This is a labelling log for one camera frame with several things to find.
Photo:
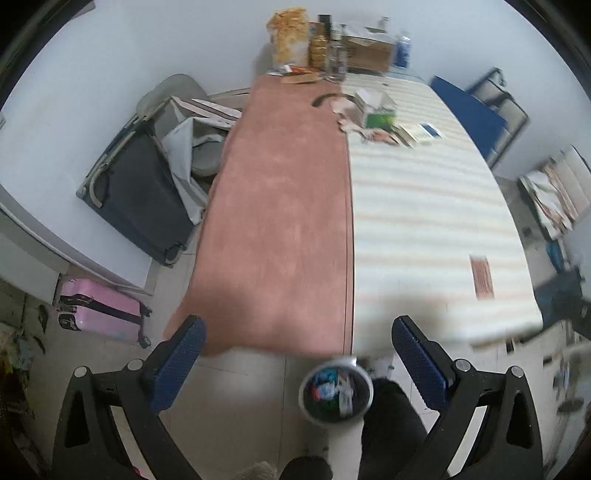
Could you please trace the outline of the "blue red milk carton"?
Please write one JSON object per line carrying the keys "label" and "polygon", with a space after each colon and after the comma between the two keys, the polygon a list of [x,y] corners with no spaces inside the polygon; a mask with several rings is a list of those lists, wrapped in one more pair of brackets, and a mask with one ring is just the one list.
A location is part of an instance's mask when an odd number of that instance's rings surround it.
{"label": "blue red milk carton", "polygon": [[315,402],[329,402],[339,397],[339,370],[322,369],[311,377],[311,398]]}

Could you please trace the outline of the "white blue medicine box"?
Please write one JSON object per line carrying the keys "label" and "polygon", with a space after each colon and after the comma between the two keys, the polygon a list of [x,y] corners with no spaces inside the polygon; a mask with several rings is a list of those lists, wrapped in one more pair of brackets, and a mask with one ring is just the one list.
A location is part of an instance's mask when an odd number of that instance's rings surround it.
{"label": "white blue medicine box", "polygon": [[428,122],[400,124],[396,127],[396,133],[405,145],[412,148],[430,145],[445,138],[439,129]]}

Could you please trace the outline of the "black trousers legs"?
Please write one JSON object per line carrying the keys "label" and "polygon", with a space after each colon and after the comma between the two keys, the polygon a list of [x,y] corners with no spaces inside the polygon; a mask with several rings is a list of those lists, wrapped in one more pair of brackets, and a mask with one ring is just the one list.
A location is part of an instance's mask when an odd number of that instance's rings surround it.
{"label": "black trousers legs", "polygon": [[[404,470],[428,436],[401,386],[389,378],[373,381],[374,399],[363,417],[360,479],[394,479]],[[332,479],[328,432],[311,426],[301,454],[287,462],[281,479]]]}

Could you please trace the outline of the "small brown card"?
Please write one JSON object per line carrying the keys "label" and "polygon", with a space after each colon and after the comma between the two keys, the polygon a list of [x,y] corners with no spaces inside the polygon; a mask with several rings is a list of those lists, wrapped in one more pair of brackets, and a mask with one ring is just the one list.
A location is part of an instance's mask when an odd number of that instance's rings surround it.
{"label": "small brown card", "polygon": [[471,256],[470,265],[477,299],[494,299],[494,285],[488,259],[486,257]]}

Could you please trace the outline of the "striped cream tablecloth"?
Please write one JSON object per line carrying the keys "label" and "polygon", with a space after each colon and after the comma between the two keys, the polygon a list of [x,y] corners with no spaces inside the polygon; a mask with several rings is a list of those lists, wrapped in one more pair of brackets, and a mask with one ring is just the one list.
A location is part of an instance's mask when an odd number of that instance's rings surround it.
{"label": "striped cream tablecloth", "polygon": [[[445,138],[412,148],[349,134],[353,354],[389,350],[402,315],[443,344],[538,332],[542,316],[517,228],[461,123],[426,84],[352,74],[342,86],[349,94],[360,88],[387,92],[399,124],[428,122]],[[477,299],[471,256],[488,259],[494,299]]]}

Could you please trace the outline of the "dark folding cot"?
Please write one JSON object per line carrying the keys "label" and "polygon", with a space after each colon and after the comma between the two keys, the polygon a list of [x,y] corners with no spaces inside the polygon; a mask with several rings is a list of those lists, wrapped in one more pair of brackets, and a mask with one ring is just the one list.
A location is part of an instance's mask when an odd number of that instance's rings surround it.
{"label": "dark folding cot", "polygon": [[190,175],[191,141],[171,99],[134,115],[76,192],[95,213],[163,266],[173,266],[207,205]]}

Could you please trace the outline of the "white chair with clothes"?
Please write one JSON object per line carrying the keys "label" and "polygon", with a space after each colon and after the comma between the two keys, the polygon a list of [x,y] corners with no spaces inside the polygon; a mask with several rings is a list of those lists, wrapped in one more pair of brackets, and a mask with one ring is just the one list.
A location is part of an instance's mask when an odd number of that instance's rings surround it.
{"label": "white chair with clothes", "polygon": [[521,176],[517,185],[549,241],[573,231],[590,214],[590,165],[574,145]]}

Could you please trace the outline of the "grey chair with cloth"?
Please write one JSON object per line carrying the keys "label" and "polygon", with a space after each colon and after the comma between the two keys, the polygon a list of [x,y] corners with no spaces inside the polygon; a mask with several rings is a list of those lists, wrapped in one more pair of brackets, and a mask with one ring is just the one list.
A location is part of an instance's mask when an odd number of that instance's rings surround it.
{"label": "grey chair with cloth", "polygon": [[136,106],[140,119],[150,120],[159,142],[176,131],[188,138],[190,174],[214,177],[221,169],[225,138],[242,117],[245,98],[233,103],[212,100],[192,77],[174,74],[145,94]]}

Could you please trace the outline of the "blue cushion office chair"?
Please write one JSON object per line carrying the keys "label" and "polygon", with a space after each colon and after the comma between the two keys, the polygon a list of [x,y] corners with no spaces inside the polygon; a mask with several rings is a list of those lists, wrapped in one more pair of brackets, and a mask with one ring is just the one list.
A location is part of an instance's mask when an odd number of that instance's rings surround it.
{"label": "blue cushion office chair", "polygon": [[530,123],[529,115],[507,90],[498,67],[466,90],[439,76],[430,86],[461,123],[491,170]]}

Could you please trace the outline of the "cat shaped coaster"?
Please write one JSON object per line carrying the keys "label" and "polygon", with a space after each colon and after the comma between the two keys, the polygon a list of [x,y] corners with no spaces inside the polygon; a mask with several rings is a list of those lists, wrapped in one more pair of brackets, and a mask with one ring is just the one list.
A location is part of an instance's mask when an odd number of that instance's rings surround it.
{"label": "cat shaped coaster", "polygon": [[359,134],[363,141],[385,143],[400,146],[402,140],[396,133],[396,110],[378,109],[366,111],[356,97],[343,93],[328,93],[311,101],[311,106],[319,108],[332,100],[332,111],[338,116],[339,128],[342,132]]}

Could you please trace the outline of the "cardboard box with paper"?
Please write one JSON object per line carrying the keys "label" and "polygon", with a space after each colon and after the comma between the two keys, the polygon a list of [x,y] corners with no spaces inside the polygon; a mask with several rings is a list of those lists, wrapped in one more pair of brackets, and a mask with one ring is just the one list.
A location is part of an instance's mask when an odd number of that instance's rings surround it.
{"label": "cardboard box with paper", "polygon": [[346,24],[342,42],[348,52],[349,70],[385,73],[390,69],[396,39],[384,31]]}

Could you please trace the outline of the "blue label water bottle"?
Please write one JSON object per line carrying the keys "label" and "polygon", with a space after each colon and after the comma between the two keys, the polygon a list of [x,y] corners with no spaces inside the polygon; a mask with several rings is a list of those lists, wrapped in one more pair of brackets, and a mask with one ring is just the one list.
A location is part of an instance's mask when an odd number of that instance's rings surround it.
{"label": "blue label water bottle", "polygon": [[410,66],[410,56],[412,49],[412,40],[408,32],[401,32],[394,44],[393,65],[397,68],[408,69]]}

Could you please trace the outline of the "clear glass bottle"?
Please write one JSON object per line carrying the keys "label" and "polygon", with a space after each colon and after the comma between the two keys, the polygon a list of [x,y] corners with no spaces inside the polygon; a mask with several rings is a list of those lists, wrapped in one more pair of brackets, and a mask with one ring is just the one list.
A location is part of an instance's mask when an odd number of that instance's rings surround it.
{"label": "clear glass bottle", "polygon": [[348,52],[342,42],[342,27],[334,25],[331,30],[331,42],[327,56],[328,79],[332,82],[342,82],[346,79]]}

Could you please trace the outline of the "amber jar with dark lid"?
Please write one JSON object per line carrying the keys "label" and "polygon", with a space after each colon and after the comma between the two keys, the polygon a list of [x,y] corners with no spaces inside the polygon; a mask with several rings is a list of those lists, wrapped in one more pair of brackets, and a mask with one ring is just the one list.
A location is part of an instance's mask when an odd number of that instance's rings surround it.
{"label": "amber jar with dark lid", "polygon": [[308,62],[321,71],[328,67],[331,28],[332,17],[329,14],[320,14],[317,21],[308,23]]}

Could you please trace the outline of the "yellow snack bag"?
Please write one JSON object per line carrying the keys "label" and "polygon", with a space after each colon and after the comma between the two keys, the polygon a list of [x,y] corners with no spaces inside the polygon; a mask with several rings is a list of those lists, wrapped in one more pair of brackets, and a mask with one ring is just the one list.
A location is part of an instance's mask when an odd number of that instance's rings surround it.
{"label": "yellow snack bag", "polygon": [[273,66],[308,66],[308,11],[290,7],[277,11],[266,23]]}

